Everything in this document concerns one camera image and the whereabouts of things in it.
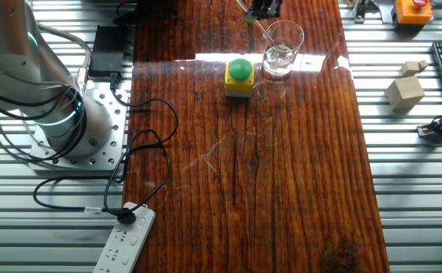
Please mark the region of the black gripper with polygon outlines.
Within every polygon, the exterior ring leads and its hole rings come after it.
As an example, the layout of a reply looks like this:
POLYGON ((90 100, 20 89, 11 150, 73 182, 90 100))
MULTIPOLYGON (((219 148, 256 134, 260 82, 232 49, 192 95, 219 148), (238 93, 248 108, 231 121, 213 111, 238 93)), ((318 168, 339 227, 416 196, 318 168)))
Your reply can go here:
POLYGON ((261 11, 261 19, 272 19, 280 17, 280 7, 283 0, 253 0, 251 9, 246 12, 246 21, 253 24, 258 20, 258 12, 261 11))

